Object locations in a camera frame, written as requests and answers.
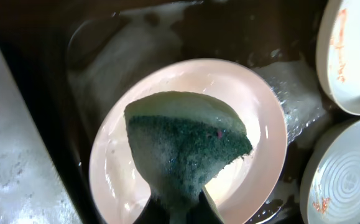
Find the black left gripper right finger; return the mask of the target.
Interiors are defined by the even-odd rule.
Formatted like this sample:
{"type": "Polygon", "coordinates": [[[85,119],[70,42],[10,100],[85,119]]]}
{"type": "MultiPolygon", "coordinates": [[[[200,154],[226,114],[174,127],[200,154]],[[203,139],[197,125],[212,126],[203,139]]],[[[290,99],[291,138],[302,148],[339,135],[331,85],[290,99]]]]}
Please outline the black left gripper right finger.
{"type": "Polygon", "coordinates": [[[199,194],[199,202],[187,213],[187,224],[223,224],[214,201],[203,189],[199,194]]]}

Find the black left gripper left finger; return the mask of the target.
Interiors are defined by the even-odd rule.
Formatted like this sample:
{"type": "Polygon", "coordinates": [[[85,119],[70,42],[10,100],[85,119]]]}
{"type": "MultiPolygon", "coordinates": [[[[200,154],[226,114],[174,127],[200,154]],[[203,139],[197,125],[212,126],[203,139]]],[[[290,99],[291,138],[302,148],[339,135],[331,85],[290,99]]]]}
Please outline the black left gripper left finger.
{"type": "Polygon", "coordinates": [[[134,224],[169,224],[170,216],[159,198],[149,197],[141,214],[134,224]]]}

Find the pink plate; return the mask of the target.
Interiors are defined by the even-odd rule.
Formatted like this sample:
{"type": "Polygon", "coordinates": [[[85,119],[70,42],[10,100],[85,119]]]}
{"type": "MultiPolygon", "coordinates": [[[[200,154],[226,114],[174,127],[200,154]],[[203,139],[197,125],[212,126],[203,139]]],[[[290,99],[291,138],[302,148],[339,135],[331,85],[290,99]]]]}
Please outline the pink plate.
{"type": "Polygon", "coordinates": [[[250,155],[226,166],[206,186],[225,223],[244,223],[275,187],[287,152],[283,109],[270,86],[252,70],[218,59],[178,62],[131,87],[102,122],[90,156],[91,194],[107,223],[132,223],[150,190],[136,170],[127,141],[124,109],[161,91],[189,91],[226,102],[242,119],[253,146],[250,155]]]}

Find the green yellow sponge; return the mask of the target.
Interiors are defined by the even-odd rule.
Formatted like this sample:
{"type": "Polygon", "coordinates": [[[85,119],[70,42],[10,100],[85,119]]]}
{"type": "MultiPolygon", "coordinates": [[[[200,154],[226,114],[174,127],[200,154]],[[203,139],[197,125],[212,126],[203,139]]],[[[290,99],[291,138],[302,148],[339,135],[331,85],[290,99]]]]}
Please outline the green yellow sponge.
{"type": "Polygon", "coordinates": [[[252,151],[238,114],[212,96],[160,92],[129,103],[124,117],[135,167],[169,223],[187,223],[205,185],[252,151]]]}

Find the pale blue plate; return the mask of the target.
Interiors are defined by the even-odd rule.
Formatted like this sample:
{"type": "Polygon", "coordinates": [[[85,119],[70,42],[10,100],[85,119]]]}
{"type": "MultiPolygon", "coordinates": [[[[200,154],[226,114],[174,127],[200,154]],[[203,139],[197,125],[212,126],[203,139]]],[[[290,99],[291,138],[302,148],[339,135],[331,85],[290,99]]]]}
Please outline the pale blue plate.
{"type": "Polygon", "coordinates": [[[360,119],[317,141],[300,185],[300,212],[307,224],[360,223],[360,119]]]}

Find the cream white plate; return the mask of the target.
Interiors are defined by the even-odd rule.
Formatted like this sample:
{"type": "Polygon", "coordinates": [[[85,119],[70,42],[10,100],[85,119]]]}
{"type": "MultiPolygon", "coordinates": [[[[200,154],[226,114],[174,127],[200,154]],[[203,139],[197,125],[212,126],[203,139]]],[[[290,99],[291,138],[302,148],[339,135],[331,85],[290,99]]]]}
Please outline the cream white plate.
{"type": "Polygon", "coordinates": [[[329,0],[316,45],[323,91],[343,111],[360,116],[360,0],[329,0]]]}

